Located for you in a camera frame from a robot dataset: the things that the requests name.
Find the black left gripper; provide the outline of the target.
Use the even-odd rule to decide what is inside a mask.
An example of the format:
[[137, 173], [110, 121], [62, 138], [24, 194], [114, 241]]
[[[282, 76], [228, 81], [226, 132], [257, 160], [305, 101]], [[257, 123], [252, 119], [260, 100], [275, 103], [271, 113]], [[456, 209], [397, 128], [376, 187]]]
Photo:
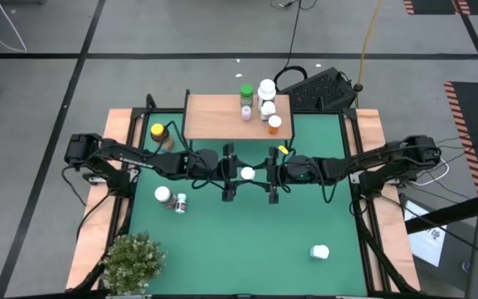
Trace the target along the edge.
[[188, 177], [193, 181], [193, 189], [201, 189], [208, 184], [217, 186], [222, 191], [222, 201], [231, 202], [237, 189], [249, 184], [249, 179], [235, 180], [237, 168], [245, 168], [247, 163], [234, 155], [233, 143], [223, 146], [223, 157], [220, 159], [212, 149], [200, 149], [188, 156]]

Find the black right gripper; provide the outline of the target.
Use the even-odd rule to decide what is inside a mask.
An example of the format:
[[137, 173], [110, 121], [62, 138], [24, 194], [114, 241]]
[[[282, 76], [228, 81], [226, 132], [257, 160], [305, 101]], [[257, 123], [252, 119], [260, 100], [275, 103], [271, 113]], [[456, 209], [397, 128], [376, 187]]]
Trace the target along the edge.
[[284, 154], [282, 161], [278, 161], [279, 153], [280, 148], [270, 147], [267, 160], [252, 167], [254, 170], [266, 169], [266, 180], [270, 186], [255, 180], [252, 183], [268, 191], [269, 204], [279, 203], [278, 188], [289, 193], [291, 184], [318, 184], [324, 187], [323, 173], [313, 158], [295, 155], [295, 150], [292, 149], [289, 154]]

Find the medium white medicine bottle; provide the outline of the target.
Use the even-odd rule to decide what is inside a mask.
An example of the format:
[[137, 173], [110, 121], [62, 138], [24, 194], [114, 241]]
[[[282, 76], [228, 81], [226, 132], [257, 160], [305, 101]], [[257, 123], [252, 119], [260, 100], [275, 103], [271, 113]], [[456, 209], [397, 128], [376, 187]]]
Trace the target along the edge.
[[261, 120], [268, 121], [275, 113], [276, 113], [275, 103], [270, 100], [264, 101], [260, 110]]

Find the large clear gummies bottle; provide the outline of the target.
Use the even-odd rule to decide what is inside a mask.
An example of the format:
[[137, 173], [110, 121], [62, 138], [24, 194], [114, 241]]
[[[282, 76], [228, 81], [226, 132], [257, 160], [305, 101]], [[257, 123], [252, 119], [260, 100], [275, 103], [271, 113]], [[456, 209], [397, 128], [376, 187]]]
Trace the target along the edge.
[[167, 186], [159, 186], [154, 191], [154, 197], [165, 207], [174, 208], [177, 195]]

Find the green cap medicine bottle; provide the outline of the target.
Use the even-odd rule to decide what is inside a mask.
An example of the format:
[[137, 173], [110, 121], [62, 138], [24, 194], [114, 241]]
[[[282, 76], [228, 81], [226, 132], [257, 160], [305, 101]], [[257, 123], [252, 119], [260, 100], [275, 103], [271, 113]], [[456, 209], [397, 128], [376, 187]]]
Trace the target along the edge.
[[240, 89], [241, 107], [243, 106], [252, 107], [253, 96], [254, 96], [253, 86], [249, 84], [242, 85]]

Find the large white medicine bottle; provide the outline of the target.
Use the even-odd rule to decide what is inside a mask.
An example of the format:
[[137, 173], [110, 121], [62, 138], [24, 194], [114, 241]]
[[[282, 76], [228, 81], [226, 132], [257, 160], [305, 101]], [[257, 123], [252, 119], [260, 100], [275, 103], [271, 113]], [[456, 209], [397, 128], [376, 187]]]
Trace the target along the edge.
[[276, 98], [276, 84], [271, 79], [261, 81], [257, 90], [257, 108], [260, 110], [266, 101], [273, 101]]

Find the fish oil bottle yellow cap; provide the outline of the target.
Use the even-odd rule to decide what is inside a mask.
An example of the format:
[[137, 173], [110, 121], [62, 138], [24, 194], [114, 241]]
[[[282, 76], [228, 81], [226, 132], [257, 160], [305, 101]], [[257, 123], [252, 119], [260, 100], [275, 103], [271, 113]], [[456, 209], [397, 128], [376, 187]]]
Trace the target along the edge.
[[172, 151], [174, 148], [174, 140], [169, 130], [160, 123], [155, 123], [150, 129], [151, 139], [157, 144], [161, 151]]

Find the plain white medicine bottle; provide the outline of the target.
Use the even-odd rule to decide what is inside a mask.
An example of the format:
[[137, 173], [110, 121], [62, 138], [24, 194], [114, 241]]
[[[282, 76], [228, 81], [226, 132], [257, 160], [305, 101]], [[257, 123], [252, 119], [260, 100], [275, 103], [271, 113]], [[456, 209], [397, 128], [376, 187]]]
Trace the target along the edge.
[[327, 259], [329, 257], [329, 254], [330, 254], [330, 250], [324, 244], [314, 245], [310, 249], [310, 256], [312, 258]]

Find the wooden shelf black metal legs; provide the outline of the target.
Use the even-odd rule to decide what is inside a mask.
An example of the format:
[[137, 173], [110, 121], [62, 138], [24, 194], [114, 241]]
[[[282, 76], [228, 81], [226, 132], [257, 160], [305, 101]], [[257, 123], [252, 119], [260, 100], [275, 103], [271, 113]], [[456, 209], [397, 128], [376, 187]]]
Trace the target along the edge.
[[238, 153], [258, 151], [266, 154], [271, 146], [291, 144], [295, 131], [289, 97], [276, 97], [276, 115], [281, 124], [274, 134], [257, 102], [258, 97], [254, 96], [250, 119], [245, 120], [238, 94], [195, 94], [188, 91], [184, 101], [183, 136], [196, 149], [233, 143]]

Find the green table mat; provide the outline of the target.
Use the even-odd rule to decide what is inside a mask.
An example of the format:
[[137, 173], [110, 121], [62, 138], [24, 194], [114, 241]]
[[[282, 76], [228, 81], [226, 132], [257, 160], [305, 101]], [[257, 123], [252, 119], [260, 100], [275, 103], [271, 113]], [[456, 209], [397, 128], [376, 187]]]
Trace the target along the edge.
[[[187, 195], [186, 213], [165, 208], [159, 186]], [[259, 186], [239, 187], [222, 201], [219, 188], [193, 189], [152, 170], [139, 176], [129, 230], [148, 233], [167, 253], [163, 273], [149, 294], [355, 295], [366, 293], [350, 187], [316, 184], [292, 187], [269, 204]], [[310, 256], [326, 245], [327, 259]]]

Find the black perforated computer case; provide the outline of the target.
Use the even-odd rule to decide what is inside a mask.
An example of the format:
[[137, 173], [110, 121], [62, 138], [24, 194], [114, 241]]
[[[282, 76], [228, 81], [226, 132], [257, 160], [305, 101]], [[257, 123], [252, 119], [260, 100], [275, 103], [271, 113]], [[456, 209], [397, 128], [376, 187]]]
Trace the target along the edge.
[[300, 72], [303, 80], [282, 90], [276, 85], [276, 93], [289, 96], [294, 110], [325, 111], [349, 108], [363, 90], [362, 84], [353, 84], [345, 73], [334, 67], [308, 76], [307, 71], [301, 66], [287, 66], [276, 74], [275, 84], [288, 71]]

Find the bushy artificial potted plant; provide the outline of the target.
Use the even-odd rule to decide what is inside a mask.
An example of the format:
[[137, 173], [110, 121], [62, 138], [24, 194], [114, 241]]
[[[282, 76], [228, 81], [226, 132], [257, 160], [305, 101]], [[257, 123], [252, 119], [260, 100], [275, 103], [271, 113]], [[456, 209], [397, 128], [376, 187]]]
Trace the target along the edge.
[[167, 253], [148, 233], [118, 236], [99, 264], [111, 295], [143, 295], [149, 282], [166, 268]]

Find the white paper sheet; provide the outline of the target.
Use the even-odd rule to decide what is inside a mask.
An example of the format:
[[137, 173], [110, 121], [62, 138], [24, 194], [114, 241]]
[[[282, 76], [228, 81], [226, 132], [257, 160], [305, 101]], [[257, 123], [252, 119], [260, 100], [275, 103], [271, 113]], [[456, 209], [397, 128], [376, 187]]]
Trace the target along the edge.
[[[416, 203], [408, 200], [405, 203], [404, 219], [411, 220], [418, 216], [427, 214], [428, 211]], [[441, 259], [441, 252], [446, 238], [446, 225], [441, 228], [430, 228], [419, 233], [408, 235], [412, 254], [423, 261], [438, 267]]]

